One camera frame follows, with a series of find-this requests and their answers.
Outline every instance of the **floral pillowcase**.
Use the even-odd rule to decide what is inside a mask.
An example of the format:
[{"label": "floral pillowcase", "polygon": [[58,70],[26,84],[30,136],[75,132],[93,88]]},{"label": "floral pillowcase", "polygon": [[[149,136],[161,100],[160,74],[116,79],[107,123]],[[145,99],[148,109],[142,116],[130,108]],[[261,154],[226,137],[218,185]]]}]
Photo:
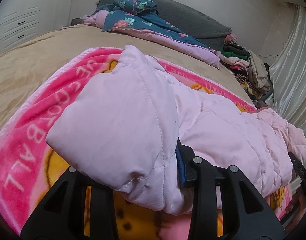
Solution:
[{"label": "floral pillowcase", "polygon": [[115,0],[113,4],[132,15],[137,15],[145,10],[153,12],[157,9],[156,3],[152,0]]}]

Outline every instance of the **green clothing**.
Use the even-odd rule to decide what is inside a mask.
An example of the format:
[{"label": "green clothing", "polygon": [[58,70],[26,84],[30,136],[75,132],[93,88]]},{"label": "green clothing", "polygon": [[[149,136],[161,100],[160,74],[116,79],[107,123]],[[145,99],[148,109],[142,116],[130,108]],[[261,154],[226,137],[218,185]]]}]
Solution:
[{"label": "green clothing", "polygon": [[237,55],[237,54],[234,54],[233,52],[225,52],[223,49],[221,50],[221,54],[225,57],[238,57],[244,60],[248,60],[247,56]]}]

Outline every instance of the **pink puffer jacket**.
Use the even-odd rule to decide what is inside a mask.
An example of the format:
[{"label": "pink puffer jacket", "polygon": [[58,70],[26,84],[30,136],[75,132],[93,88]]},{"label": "pink puffer jacket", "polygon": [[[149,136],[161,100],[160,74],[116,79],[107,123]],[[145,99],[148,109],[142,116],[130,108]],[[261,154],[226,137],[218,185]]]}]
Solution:
[{"label": "pink puffer jacket", "polygon": [[180,214],[191,211],[192,192],[178,187],[178,137],[213,165],[237,165],[263,197],[294,178],[288,151],[306,161],[303,131],[272,109],[241,113],[220,95],[183,85],[131,45],[111,73],[90,79],[46,141],[128,201]]}]

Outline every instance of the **metal screw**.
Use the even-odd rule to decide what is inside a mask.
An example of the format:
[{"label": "metal screw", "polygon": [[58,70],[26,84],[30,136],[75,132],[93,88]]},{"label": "metal screw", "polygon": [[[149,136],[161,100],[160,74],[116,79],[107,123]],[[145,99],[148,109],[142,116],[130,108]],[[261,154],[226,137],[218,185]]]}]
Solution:
[{"label": "metal screw", "polygon": [[232,171],[232,172],[238,172],[238,171],[239,171],[239,168],[238,168],[237,166],[235,166],[235,165],[232,165],[232,166],[230,166],[230,171]]},{"label": "metal screw", "polygon": [[195,163],[201,163],[203,160],[202,160],[201,157],[194,157],[194,158],[193,158],[193,161],[194,161]]},{"label": "metal screw", "polygon": [[68,171],[69,171],[69,172],[75,172],[76,169],[74,169],[72,166],[70,166],[70,167],[68,168]]}]

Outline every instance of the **drawer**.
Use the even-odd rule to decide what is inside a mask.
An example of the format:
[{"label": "drawer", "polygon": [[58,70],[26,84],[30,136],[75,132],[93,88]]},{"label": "drawer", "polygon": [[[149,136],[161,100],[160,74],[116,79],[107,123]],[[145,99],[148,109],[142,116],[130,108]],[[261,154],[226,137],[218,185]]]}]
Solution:
[{"label": "drawer", "polygon": [[0,39],[25,27],[39,23],[40,11],[28,13],[0,24]]},{"label": "drawer", "polygon": [[28,41],[39,34],[39,24],[33,24],[23,29],[20,29],[0,40],[0,48],[5,52],[15,46],[18,46],[25,41]]}]

